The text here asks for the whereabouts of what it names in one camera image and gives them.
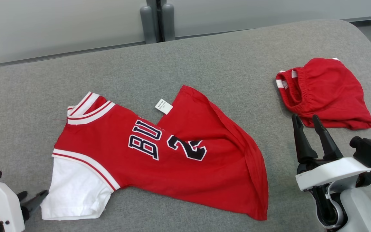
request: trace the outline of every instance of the basketball jersey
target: basketball jersey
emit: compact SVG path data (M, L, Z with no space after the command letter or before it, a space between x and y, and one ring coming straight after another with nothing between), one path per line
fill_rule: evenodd
M112 192L133 186L266 220L267 177L254 140L191 87L172 106L157 125L91 92L68 107L43 219L97 218Z

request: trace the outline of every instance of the red fabric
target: red fabric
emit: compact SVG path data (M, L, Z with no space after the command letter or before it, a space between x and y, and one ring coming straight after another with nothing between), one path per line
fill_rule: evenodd
M100 107L105 99L98 101L101 102L94 105ZM138 126L140 129L155 135L153 129L147 127L150 126L160 130L161 137L153 139L136 132L133 126L138 125L138 120L146 124ZM173 134L183 141L174 144L177 149L170 147ZM153 143L158 156L130 147L132 135ZM197 152L206 151L201 160L189 157L187 144ZM115 105L90 123L66 124L55 148L94 159L121 188L134 186L209 207L246 213L257 220L267 219L268 184L259 148L243 129L191 87L181 88L173 109L158 125Z
M317 114L327 128L371 128L362 86L338 60L311 59L304 67L278 73L276 81L283 82L279 91L286 107L308 127L314 127L312 117Z

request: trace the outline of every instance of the folded red garment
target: folded red garment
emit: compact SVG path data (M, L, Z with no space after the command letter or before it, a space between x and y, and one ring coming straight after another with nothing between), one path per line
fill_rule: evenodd
M276 83L286 107L308 127L314 127L317 114L325 127L371 128L362 86L336 58L314 58L304 67L281 71Z

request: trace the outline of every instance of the red jersey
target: red jersey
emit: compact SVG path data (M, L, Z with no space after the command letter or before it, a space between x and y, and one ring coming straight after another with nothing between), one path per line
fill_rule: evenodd
M266 220L266 170L254 140L191 87L172 106L154 125L90 92L68 108L53 157L83 164L111 191L133 186Z

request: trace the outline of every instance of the white sleeve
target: white sleeve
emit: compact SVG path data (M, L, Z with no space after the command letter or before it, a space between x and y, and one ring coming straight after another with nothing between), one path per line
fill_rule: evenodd
M49 194L41 203L44 220L98 218L110 189L86 166L54 157Z

